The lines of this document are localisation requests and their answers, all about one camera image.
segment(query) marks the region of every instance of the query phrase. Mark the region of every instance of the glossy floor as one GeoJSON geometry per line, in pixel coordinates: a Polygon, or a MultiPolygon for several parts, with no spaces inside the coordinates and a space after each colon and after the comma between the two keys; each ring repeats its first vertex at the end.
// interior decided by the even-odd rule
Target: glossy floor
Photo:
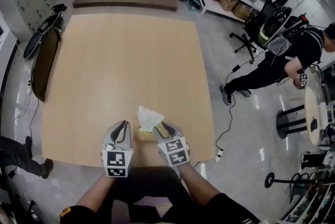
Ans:
{"type": "MultiPolygon", "coordinates": [[[[219,86],[225,82],[232,68],[249,59],[245,49],[238,54],[234,53],[240,42],[229,38],[229,33],[232,31],[242,33],[240,23],[215,14],[205,13],[201,16],[189,10],[184,3],[178,3],[178,11],[173,13],[127,7],[72,9],[70,4],[73,0],[55,1],[69,5],[64,13],[65,25],[72,14],[87,13],[144,14],[193,21],[197,27],[206,66],[216,138],[228,129],[229,108],[222,101],[219,86]]],[[[253,65],[244,65],[229,79],[255,69],[263,57],[264,54],[261,54],[253,65]]],[[[25,137],[30,134],[28,127],[37,108],[37,99],[33,93],[27,95],[29,75],[30,64],[24,61],[21,53],[17,51],[5,89],[1,134],[21,143],[24,143],[25,137]],[[28,103],[25,115],[14,122],[11,131],[15,116],[21,115],[28,103]]],[[[317,89],[317,82],[317,76],[313,74],[309,85],[317,89]]],[[[211,172],[210,182],[221,192],[247,207],[257,217],[266,218],[271,222],[281,218],[290,208],[289,191],[288,186],[284,184],[274,184],[271,188],[265,189],[266,175],[274,172],[278,178],[291,178],[298,170],[301,154],[314,149],[307,135],[291,135],[281,140],[275,128],[277,112],[302,104],[303,93],[296,90],[291,81],[281,86],[272,85],[254,90],[249,98],[236,93],[236,105],[231,110],[233,114],[231,130],[218,142],[225,151],[211,172]]],[[[316,94],[321,100],[322,95],[319,92],[316,94]]],[[[34,159],[39,162],[44,160],[41,156],[40,139],[42,112],[43,103],[39,103],[31,125],[32,151],[34,159]]],[[[212,160],[205,163],[208,176],[214,162],[212,160]]],[[[99,168],[55,162],[47,180],[18,169],[18,174],[10,180],[10,183],[20,193],[22,201],[33,199],[36,202],[37,214],[45,223],[58,223],[61,210],[74,205],[102,172],[103,170],[99,168]]]]}

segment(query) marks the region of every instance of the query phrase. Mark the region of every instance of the black sleeve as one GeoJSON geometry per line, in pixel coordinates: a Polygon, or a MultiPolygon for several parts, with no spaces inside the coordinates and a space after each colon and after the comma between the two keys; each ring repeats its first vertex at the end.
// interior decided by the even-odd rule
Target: black sleeve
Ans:
{"type": "Polygon", "coordinates": [[[61,224],[96,223],[97,217],[91,209],[84,206],[71,206],[61,212],[61,224]]]}
{"type": "Polygon", "coordinates": [[[230,199],[224,193],[216,195],[208,202],[205,206],[205,214],[210,219],[213,218],[212,221],[220,221],[220,223],[258,224],[260,222],[260,220],[246,208],[230,199]]]}
{"type": "Polygon", "coordinates": [[[303,33],[297,42],[300,48],[297,57],[305,70],[321,58],[322,45],[308,33],[303,33]]]}

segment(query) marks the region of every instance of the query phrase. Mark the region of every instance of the wooden table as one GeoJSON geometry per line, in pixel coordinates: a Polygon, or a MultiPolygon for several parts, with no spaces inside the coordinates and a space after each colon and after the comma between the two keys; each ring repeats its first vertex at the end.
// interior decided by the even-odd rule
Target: wooden table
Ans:
{"type": "MultiPolygon", "coordinates": [[[[103,166],[105,131],[120,120],[137,132],[138,108],[183,130],[191,161],[214,157],[214,127],[194,23],[137,15],[75,15],[50,74],[42,155],[103,166]]],[[[134,166],[164,165],[156,142],[132,140],[134,166]]]]}
{"type": "Polygon", "coordinates": [[[277,114],[276,125],[278,135],[282,139],[285,139],[288,134],[307,131],[312,144],[316,145],[318,143],[321,127],[320,113],[318,102],[310,87],[307,87],[305,90],[305,104],[287,111],[280,110],[277,114]],[[302,109],[305,110],[305,118],[291,122],[288,120],[288,114],[302,109]],[[297,125],[303,126],[291,130],[289,129],[289,127],[297,125]]]}

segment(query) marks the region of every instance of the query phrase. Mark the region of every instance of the black shoe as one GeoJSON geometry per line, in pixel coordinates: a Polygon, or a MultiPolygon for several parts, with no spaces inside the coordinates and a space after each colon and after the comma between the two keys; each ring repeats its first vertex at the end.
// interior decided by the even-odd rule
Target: black shoe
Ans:
{"type": "Polygon", "coordinates": [[[32,152],[31,152],[32,140],[31,140],[31,137],[26,136],[25,146],[27,148],[29,158],[32,158],[32,152]]]}
{"type": "Polygon", "coordinates": [[[226,105],[230,106],[231,105],[231,93],[226,91],[226,87],[223,88],[222,95],[224,97],[224,102],[226,103],[226,105]]]}
{"type": "Polygon", "coordinates": [[[250,90],[238,90],[240,93],[242,93],[243,96],[246,96],[246,97],[251,97],[251,92],[250,90]]]}
{"type": "Polygon", "coordinates": [[[46,161],[42,165],[44,165],[45,168],[46,168],[46,171],[42,175],[42,178],[44,178],[46,180],[48,178],[51,170],[53,169],[53,161],[51,159],[46,159],[46,161]]]}

